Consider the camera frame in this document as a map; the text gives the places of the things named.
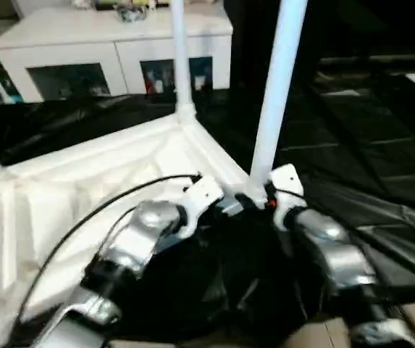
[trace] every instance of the silver metal bracket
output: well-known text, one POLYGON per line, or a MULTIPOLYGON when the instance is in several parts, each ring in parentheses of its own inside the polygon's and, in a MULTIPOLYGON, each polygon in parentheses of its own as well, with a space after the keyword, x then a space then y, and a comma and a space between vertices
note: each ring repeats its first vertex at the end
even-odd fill
POLYGON ((296 223, 311 244, 333 291, 376 283, 375 272, 365 255, 352 244, 339 223, 312 209, 299 213, 296 223))
POLYGON ((351 340, 373 347, 404 341, 415 348, 415 336, 405 322, 400 319, 388 319, 356 326, 351 330, 351 340))
POLYGON ((75 332, 75 337, 77 337, 76 340, 80 341, 81 339, 83 339, 84 342, 87 342, 89 341, 89 339, 92 339, 93 341, 99 341, 100 338, 94 333, 88 334, 88 330, 86 330, 86 328, 78 324, 73 324, 69 320, 65 319, 69 312, 80 313, 81 315, 87 317, 87 319, 101 326, 111 324, 116 320, 119 320, 122 316, 120 309, 111 300, 106 299, 88 289, 77 287, 76 290, 74 290, 74 292, 72 293, 72 296, 67 300, 67 302, 65 302, 56 311, 53 318, 48 322, 48 324, 42 330, 41 334, 38 336, 38 338, 35 340, 31 347, 58 347, 53 343, 64 341, 64 339, 60 338, 62 334, 59 334, 59 331, 61 331, 62 333, 67 333, 67 336, 71 336, 72 333, 70 332, 70 329, 72 327, 74 329, 77 329, 77 331, 75 332))

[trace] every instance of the black tarp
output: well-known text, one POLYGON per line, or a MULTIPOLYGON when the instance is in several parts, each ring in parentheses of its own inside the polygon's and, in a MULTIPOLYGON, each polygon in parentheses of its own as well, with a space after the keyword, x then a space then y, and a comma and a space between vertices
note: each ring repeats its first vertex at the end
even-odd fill
MULTIPOLYGON (((293 163, 308 201, 357 227, 396 300, 415 302, 415 85, 378 78, 333 92, 292 93, 275 167, 293 163)), ((261 107, 253 100, 245 91, 196 96, 198 119, 246 171, 261 107)), ((168 115, 173 101, 137 96, 1 106, 0 162, 168 115)), ((294 267, 266 214, 203 221, 194 239, 156 259, 146 279, 152 290, 130 301, 135 313, 146 315, 125 335, 179 341, 239 326, 272 347, 301 325, 294 267)), ((302 291, 308 315, 321 307, 320 285, 314 288, 302 291)))

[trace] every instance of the white metal frame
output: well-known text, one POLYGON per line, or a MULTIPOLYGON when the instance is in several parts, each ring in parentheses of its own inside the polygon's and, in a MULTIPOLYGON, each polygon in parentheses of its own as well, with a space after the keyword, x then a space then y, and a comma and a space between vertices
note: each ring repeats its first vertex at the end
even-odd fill
MULTIPOLYGON (((131 151, 131 148, 128 147, 132 146, 132 143, 143 141, 141 149, 147 150, 146 144, 149 144, 147 141, 151 142, 155 139, 155 136, 162 136, 168 139, 163 140, 159 148, 165 149, 170 144, 172 146, 178 146, 179 148, 181 144, 187 146, 185 155, 187 159, 189 157, 189 160, 184 162, 183 158, 175 158, 174 166, 165 166, 169 172, 185 170, 186 168, 184 166, 188 170, 189 168, 192 170, 194 166, 197 170, 201 169, 203 173, 206 172, 211 175, 216 175, 217 180, 233 193, 235 191, 249 190, 253 193, 253 199, 255 199, 257 204, 263 201, 264 193, 262 192, 262 186, 268 179, 269 171, 272 168, 305 14, 306 0, 282 0, 280 6, 272 62, 256 140, 251 177, 249 179, 246 173, 239 168, 234 160, 228 156, 224 149, 196 120, 196 110, 191 98, 188 54, 185 45, 183 0, 172 0, 171 4, 175 44, 175 82, 177 86, 177 109, 175 114, 163 119, 144 123, 134 128, 112 133, 92 141, 87 141, 77 146, 63 149, 60 152, 37 157, 15 165, 14 167, 2 168, 0 166, 0 291, 7 291, 9 295, 7 294, 6 296, 10 297, 0 298, 1 340, 5 337, 10 327, 11 319, 17 311, 17 306, 25 293, 25 287, 28 286, 28 281, 23 285, 21 284, 22 286, 15 286, 16 284, 13 283, 19 271, 17 269, 19 266, 15 258, 19 252, 23 254, 25 251, 19 247, 20 243, 22 244, 22 240, 19 241, 20 236, 16 232, 16 224, 19 221, 14 216, 16 204, 19 202, 16 200, 13 192, 19 189, 19 184, 21 184, 20 189, 22 189, 22 184, 26 185, 26 187, 30 185, 35 187, 37 180, 41 178, 40 174, 45 171, 47 171, 47 176, 44 176, 44 178, 46 178, 47 182, 48 179, 53 179, 55 175, 58 175, 55 182, 59 178, 60 184, 62 182, 61 178, 67 178, 77 173, 80 174, 80 171, 98 170, 98 167, 106 163, 108 165, 113 160, 120 160, 122 154, 130 157, 134 156, 138 152, 131 151), (169 137, 173 137, 172 143, 170 143, 169 137), (58 166, 62 168, 59 171, 55 170, 58 166), (20 183, 19 178, 24 178, 25 182, 20 183)), ((167 161, 171 161, 172 159, 165 154, 159 155, 159 158, 156 160, 167 163, 167 161)), ((145 174, 146 172, 144 170, 140 173, 143 176, 145 174)), ((51 193, 55 191, 54 187, 50 190, 51 193)), ((154 192, 155 196, 163 196, 164 194, 168 194, 168 192, 160 190, 154 192)), ((132 196, 129 199, 133 200, 132 202, 134 203, 137 197, 132 196)), ((51 211, 41 212, 41 214, 51 214, 51 211)), ((27 221, 27 223, 33 224, 34 221, 27 221)), ((95 231, 102 233, 102 223, 103 221, 96 222, 97 226, 95 225, 95 231)), ((87 236, 78 236, 77 238, 87 239, 87 236)), ((74 261, 73 267, 79 270, 80 267, 84 266, 86 258, 83 258, 82 253, 79 253, 77 257, 79 259, 74 261)), ((49 271, 52 272, 51 277, 46 276, 42 281, 43 285, 40 285, 38 293, 33 298, 33 305, 36 307, 36 310, 30 309, 31 315, 40 309, 52 305, 54 301, 61 298, 61 294, 57 292, 55 294, 51 293, 51 289, 54 290, 55 284, 64 285, 64 282, 73 283, 74 280, 77 280, 75 279, 77 278, 77 274, 74 275, 71 269, 71 265, 65 265, 64 261, 60 260, 49 271)), ((29 279, 31 275, 25 274, 24 279, 29 279)))

